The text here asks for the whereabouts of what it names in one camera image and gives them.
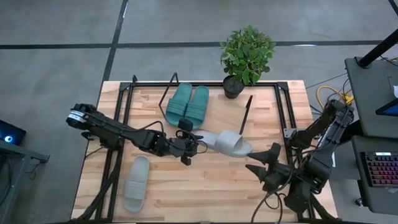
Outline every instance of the gray slide sandal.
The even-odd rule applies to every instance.
[[[225,130],[221,134],[211,131],[197,131],[195,135],[203,136],[201,141],[205,142],[210,149],[227,156],[246,157],[248,153],[253,151],[250,142],[244,140],[242,135],[230,130]]]
[[[144,205],[148,173],[148,158],[137,156],[128,179],[124,181],[123,205],[130,212],[139,212]]]

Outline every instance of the potted plant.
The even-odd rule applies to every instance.
[[[257,29],[248,26],[233,31],[230,39],[221,42],[221,64],[229,75],[223,81],[225,96],[235,99],[245,85],[256,83],[263,72],[269,72],[268,59],[272,58],[276,42]]]

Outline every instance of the blue light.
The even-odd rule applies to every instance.
[[[12,141],[12,137],[11,137],[11,136],[6,136],[6,137],[4,138],[4,140],[5,140],[5,142],[10,143],[10,142]]]

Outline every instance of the teal slide sandal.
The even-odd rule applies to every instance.
[[[208,101],[209,89],[205,86],[198,86],[185,113],[185,119],[192,121],[193,129],[198,129],[203,124]]]
[[[169,124],[178,126],[180,119],[184,118],[187,104],[191,98],[192,85],[190,83],[179,84],[173,98],[169,99],[166,108],[166,121]]]

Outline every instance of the green leaves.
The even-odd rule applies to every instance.
[[[256,83],[261,73],[269,72],[268,59],[273,57],[276,42],[269,36],[252,26],[243,30],[233,31],[233,34],[220,42],[223,52],[220,55],[221,63],[225,65],[224,72],[242,79],[245,85]]]

